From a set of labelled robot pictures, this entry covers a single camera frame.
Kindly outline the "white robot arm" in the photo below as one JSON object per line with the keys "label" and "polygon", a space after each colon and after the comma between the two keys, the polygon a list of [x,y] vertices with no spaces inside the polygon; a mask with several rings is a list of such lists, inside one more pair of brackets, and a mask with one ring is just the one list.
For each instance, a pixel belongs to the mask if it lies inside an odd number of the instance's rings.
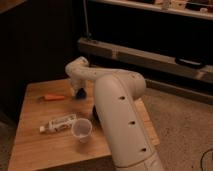
{"label": "white robot arm", "polygon": [[165,171],[135,101],[146,89],[137,72],[90,67],[85,57],[65,66],[74,93],[94,82],[93,98],[116,171]]}

